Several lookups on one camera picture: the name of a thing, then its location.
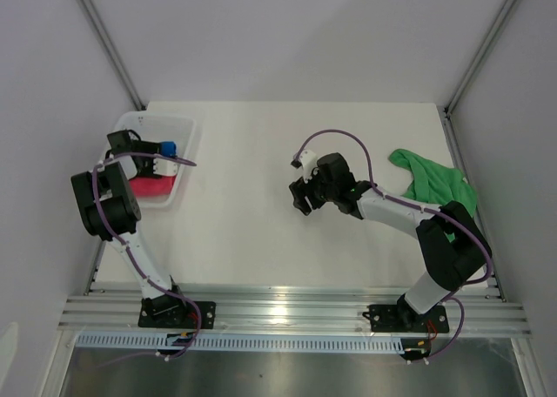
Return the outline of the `red towel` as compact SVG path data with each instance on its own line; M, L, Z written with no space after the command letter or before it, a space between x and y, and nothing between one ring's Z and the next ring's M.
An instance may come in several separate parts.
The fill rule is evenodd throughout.
M176 177L145 178L135 177L129 181L131 190L138 198L153 198L169 195Z

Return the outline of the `blue towel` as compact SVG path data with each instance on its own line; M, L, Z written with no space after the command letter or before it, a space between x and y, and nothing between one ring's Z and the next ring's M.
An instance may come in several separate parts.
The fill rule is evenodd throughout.
M175 158L177 156L177 146L172 141L163 141L160 143L159 153L167 158Z

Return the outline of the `green towel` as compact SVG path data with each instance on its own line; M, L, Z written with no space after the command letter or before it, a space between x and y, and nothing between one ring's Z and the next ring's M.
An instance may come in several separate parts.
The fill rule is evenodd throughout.
M477 192L459 169L438 164L406 149L394 150L388 160L409 171L413 178L402 194L404 198L437 205L458 201L474 217Z

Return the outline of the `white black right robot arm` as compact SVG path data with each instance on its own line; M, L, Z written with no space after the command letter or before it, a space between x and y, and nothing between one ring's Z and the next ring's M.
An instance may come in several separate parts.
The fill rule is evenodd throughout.
M388 225L419 242L426 271L400 299L399 323L407 330L426 324L429 311L465 285L491 275L491 249L466 208L452 201L435 206L383 192L348 172L337 178L323 172L289 185L293 206L308 215L333 203L356 219Z

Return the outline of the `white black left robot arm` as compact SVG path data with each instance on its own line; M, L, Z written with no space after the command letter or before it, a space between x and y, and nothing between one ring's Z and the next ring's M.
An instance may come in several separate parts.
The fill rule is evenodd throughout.
M144 242L142 218L131 181L154 174L157 159L180 164L172 143L141 139L134 130L114 131L107 136L110 148L93 170L70 178L80 218L93 237L112 246L131 269L140 285L141 327L182 326L189 307L171 275L162 269Z

